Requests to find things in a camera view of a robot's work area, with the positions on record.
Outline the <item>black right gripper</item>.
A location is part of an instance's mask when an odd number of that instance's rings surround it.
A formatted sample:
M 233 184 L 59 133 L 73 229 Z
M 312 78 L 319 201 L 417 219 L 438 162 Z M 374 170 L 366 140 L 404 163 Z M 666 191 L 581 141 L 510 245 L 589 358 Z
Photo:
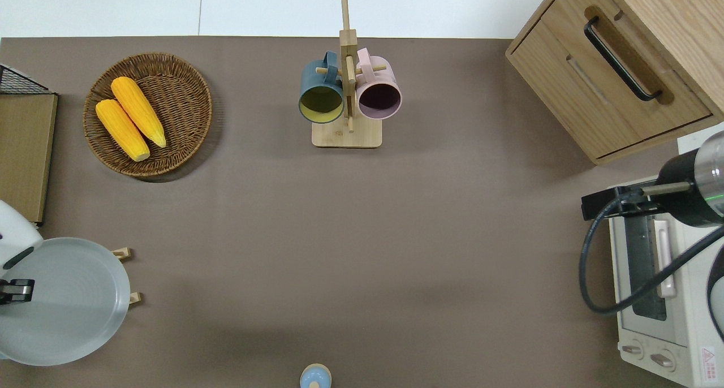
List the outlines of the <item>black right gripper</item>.
M 596 217 L 601 208 L 604 208 L 617 196 L 629 192 L 637 192 L 642 187 L 656 185 L 695 182 L 695 159 L 698 149 L 680 154 L 665 164 L 657 179 L 651 179 L 628 186 L 615 186 L 602 192 L 595 192 L 581 197 L 581 216 L 584 221 Z M 661 195 L 638 195 L 626 203 L 615 205 L 609 216 L 634 217 L 637 215 L 652 215 L 668 213 L 673 218 L 691 227 L 713 227 L 714 210 L 701 196 L 695 184 L 685 192 L 667 193 Z

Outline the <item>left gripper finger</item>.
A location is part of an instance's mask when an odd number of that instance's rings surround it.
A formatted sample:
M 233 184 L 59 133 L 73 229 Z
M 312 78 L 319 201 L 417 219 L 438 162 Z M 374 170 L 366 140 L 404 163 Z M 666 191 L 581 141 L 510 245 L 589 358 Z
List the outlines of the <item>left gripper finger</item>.
M 33 300 L 35 280 L 1 280 L 1 305 L 28 303 Z

